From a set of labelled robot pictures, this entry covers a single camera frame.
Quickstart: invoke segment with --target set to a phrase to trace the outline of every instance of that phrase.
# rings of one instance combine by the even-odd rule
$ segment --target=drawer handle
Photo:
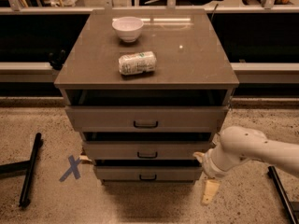
[[[158,157],[158,152],[155,152],[154,154],[140,154],[137,152],[137,156],[139,159],[156,159]]]
[[[140,181],[155,181],[157,179],[157,175],[154,175],[153,177],[151,176],[146,176],[146,177],[143,177],[142,175],[139,175],[139,179]]]
[[[138,123],[137,121],[134,121],[134,127],[137,129],[154,129],[158,127],[159,122],[155,121],[152,124],[148,124],[148,123]]]

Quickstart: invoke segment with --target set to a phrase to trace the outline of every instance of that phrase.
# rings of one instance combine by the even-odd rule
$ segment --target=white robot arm
[[[263,132],[232,126],[221,132],[220,144],[194,153],[210,178],[222,178],[233,167],[259,160],[299,177],[299,145],[269,140]]]

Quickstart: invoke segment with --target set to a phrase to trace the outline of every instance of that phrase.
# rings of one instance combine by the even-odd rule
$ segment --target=silver can
[[[151,72],[156,69],[157,59],[152,51],[145,51],[119,58],[119,68],[123,75],[134,75]]]

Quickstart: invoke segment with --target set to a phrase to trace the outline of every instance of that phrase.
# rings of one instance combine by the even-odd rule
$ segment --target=white bowl
[[[143,21],[135,17],[123,17],[113,21],[112,27],[124,42],[135,42],[141,35]]]

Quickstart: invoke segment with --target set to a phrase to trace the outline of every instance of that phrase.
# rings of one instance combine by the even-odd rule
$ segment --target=speckled floor
[[[268,138],[299,144],[298,100],[234,100],[224,127],[241,125]],[[265,163],[250,161],[221,181],[213,202],[201,205],[203,179],[191,184],[101,185],[88,163],[81,177],[59,178],[81,139],[61,99],[0,99],[0,164],[29,159],[36,133],[44,145],[36,164],[31,204],[18,206],[24,176],[0,176],[0,223],[289,223]],[[299,201],[299,179],[279,169],[291,201]]]

